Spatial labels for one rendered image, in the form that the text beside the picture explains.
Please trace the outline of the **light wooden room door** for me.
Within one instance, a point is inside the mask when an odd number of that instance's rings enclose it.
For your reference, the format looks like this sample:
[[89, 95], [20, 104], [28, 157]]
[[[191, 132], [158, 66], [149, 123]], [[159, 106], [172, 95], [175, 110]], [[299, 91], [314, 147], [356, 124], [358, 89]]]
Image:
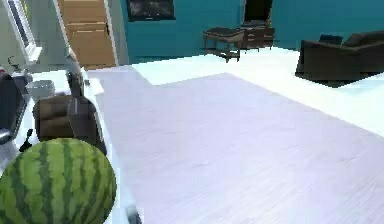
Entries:
[[86, 69], [115, 65], [104, 0], [58, 0], [68, 42]]

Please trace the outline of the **striped green watermelon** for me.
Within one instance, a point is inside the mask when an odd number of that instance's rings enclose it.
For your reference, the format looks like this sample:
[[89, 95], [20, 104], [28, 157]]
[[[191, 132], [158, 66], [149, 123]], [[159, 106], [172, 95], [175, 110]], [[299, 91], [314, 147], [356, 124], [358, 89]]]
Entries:
[[0, 176], [0, 224], [104, 224], [117, 183], [107, 156], [72, 138], [33, 145]]

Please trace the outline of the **dark wooden side table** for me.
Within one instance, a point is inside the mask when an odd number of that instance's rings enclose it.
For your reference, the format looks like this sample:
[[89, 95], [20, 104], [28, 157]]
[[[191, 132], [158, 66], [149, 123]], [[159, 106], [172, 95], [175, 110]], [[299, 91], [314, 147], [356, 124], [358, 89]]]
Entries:
[[[245, 31], [242, 29], [214, 27], [203, 32], [204, 54], [213, 54], [229, 62], [231, 58], [240, 59], [240, 48]], [[226, 44], [224, 49], [217, 47], [218, 42]]]

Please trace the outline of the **dark glass bottle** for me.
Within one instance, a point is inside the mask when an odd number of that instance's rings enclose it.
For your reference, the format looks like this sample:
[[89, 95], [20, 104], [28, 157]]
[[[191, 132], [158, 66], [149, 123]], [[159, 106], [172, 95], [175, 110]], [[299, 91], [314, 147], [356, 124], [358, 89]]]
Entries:
[[96, 107], [84, 96], [82, 76], [68, 72], [67, 80], [71, 91], [67, 115], [74, 137], [95, 146], [107, 155]]

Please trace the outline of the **dark wooden chair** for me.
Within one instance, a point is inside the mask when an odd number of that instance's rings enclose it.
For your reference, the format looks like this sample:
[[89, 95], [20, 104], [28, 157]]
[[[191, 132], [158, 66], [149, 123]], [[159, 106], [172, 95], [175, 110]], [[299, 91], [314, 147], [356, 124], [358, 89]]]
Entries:
[[240, 29], [244, 31], [243, 41], [241, 42], [242, 50], [259, 50], [263, 47], [272, 48], [275, 29], [270, 25], [269, 21], [243, 24]]

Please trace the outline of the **small black utensil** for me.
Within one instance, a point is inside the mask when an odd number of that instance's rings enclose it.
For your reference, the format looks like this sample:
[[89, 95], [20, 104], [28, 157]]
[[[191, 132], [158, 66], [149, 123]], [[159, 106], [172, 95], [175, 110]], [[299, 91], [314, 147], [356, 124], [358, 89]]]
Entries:
[[25, 141], [23, 142], [23, 144], [19, 148], [20, 152], [24, 152], [24, 151], [26, 151], [28, 148], [30, 148], [32, 146], [32, 144], [29, 142], [29, 138], [32, 136], [32, 133], [33, 133], [32, 129], [29, 129], [27, 131], [26, 139], [25, 139]]

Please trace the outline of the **dark brown sofa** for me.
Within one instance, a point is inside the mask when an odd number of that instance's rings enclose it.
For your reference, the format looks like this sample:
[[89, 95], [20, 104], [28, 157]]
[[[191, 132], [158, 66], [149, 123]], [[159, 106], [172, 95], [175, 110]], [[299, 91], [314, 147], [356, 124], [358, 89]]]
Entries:
[[301, 41], [295, 76], [338, 88], [384, 72], [384, 30], [353, 33], [342, 44]]

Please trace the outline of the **white bowl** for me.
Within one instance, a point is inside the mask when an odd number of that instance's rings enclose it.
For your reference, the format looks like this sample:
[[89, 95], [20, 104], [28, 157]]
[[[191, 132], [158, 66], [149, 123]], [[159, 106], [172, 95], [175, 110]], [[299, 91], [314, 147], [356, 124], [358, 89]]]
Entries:
[[34, 102], [52, 97], [55, 94], [55, 85], [52, 80], [38, 80], [26, 85], [26, 90]]

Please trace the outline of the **dark sofa cushion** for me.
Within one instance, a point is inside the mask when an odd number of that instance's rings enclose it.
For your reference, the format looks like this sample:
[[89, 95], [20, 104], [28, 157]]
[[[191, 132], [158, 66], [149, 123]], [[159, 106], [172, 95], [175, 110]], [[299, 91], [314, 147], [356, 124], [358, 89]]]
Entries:
[[321, 34], [319, 41], [322, 43], [329, 43], [334, 45], [340, 45], [343, 41], [342, 36]]

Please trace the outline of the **black pan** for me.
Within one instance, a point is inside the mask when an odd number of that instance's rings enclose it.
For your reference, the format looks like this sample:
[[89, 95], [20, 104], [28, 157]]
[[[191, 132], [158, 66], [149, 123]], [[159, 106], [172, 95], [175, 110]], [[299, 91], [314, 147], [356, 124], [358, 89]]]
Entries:
[[17, 136], [26, 105], [26, 99], [13, 77], [0, 73], [0, 145]]

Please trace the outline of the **white framed window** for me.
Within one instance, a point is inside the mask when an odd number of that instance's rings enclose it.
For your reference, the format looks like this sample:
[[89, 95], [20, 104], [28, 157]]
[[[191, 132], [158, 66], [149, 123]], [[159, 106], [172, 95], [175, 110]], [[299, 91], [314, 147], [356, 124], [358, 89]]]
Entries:
[[22, 0], [2, 0], [27, 65], [35, 64], [42, 48], [35, 43]]

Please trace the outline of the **dark framed wall picture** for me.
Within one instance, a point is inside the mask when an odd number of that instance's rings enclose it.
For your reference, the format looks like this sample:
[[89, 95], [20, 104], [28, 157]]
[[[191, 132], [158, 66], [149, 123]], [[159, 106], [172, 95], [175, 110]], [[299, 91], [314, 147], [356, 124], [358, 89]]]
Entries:
[[126, 0], [130, 21], [175, 20], [173, 0]]

